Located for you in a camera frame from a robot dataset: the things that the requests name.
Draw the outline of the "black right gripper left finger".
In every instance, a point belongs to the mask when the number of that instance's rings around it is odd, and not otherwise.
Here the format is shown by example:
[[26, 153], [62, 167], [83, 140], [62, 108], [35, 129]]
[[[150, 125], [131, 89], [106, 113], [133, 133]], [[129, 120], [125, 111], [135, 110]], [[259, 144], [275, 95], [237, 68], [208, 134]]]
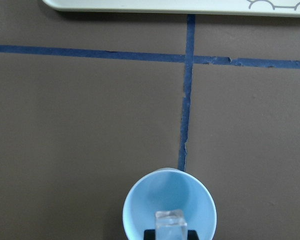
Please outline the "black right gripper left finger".
[[156, 231], [154, 229], [146, 229], [143, 232], [143, 240], [155, 240], [156, 239]]

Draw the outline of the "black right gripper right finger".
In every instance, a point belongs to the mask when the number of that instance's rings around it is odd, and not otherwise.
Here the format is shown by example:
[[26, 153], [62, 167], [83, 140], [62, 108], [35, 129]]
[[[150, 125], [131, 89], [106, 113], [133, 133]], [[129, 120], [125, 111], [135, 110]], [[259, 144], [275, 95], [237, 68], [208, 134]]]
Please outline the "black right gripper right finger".
[[199, 240], [199, 236], [196, 230], [187, 231], [187, 240]]

